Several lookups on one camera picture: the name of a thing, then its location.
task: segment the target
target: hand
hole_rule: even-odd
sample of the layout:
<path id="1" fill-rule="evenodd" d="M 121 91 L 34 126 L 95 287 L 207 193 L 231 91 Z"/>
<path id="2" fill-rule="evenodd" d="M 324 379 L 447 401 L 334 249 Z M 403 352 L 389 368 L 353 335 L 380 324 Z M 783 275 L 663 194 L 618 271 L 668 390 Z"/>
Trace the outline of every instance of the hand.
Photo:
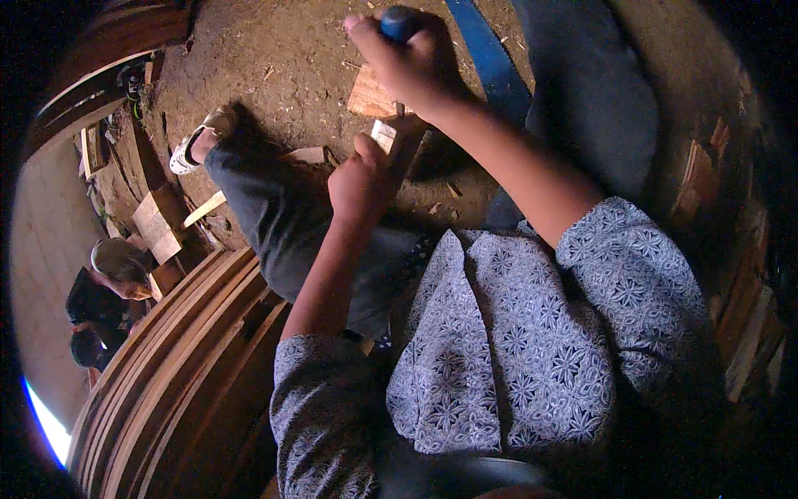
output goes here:
<path id="1" fill-rule="evenodd" d="M 374 139 L 359 133 L 354 138 L 354 149 L 355 154 L 327 180 L 333 220 L 350 228 L 370 230 L 396 198 L 398 181 Z"/>
<path id="2" fill-rule="evenodd" d="M 381 35 L 380 22 L 362 14 L 344 21 L 346 32 L 399 102 L 428 118 L 442 102 L 472 97 L 457 72 L 457 59 L 443 19 L 419 13 L 421 30 L 405 46 Z"/>

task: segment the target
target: patterned sleeve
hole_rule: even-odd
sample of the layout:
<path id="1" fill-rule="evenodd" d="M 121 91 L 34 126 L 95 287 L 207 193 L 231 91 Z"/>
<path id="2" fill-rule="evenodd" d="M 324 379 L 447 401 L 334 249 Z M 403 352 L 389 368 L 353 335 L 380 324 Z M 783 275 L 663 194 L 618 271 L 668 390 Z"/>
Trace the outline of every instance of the patterned sleeve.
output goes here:
<path id="1" fill-rule="evenodd" d="M 341 337 L 297 335 L 277 346 L 270 418 L 280 497 L 376 495 L 380 400 L 367 360 Z"/>
<path id="2" fill-rule="evenodd" d="M 632 203 L 596 205 L 565 231 L 556 255 L 608 321 L 636 390 L 650 394 L 692 356 L 709 324 L 701 291 L 674 242 Z"/>

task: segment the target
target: white sneaker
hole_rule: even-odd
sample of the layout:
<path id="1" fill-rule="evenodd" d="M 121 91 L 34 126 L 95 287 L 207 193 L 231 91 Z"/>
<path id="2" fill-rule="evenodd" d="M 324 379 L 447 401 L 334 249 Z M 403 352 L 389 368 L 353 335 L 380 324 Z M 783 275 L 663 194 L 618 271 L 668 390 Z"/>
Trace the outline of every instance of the white sneaker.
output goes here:
<path id="1" fill-rule="evenodd" d="M 229 105 L 223 105 L 216 111 L 208 114 L 203 120 L 202 124 L 194 130 L 194 132 L 183 139 L 183 142 L 177 146 L 172 158 L 169 160 L 169 169 L 176 175 L 185 175 L 186 173 L 193 172 L 200 166 L 200 163 L 194 161 L 191 157 L 191 149 L 200 133 L 205 129 L 213 130 L 219 140 L 230 137 L 235 131 L 235 126 L 238 124 L 238 116 L 235 110 Z"/>

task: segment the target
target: light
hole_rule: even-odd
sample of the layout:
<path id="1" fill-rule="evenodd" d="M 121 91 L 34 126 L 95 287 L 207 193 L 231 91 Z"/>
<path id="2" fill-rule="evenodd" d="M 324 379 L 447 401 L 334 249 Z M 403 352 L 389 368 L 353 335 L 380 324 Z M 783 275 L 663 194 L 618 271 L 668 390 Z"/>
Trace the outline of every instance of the light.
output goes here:
<path id="1" fill-rule="evenodd" d="M 50 413 L 47 406 L 39 399 L 34 389 L 30 387 L 27 381 L 25 381 L 25 386 L 28 389 L 30 401 L 34 404 L 36 416 L 39 419 L 39 424 L 41 424 L 42 429 L 45 431 L 45 436 L 50 443 L 50 447 L 53 448 L 61 465 L 65 465 L 66 454 L 69 452 L 69 442 L 72 441 L 72 438 L 66 433 L 64 426 Z"/>

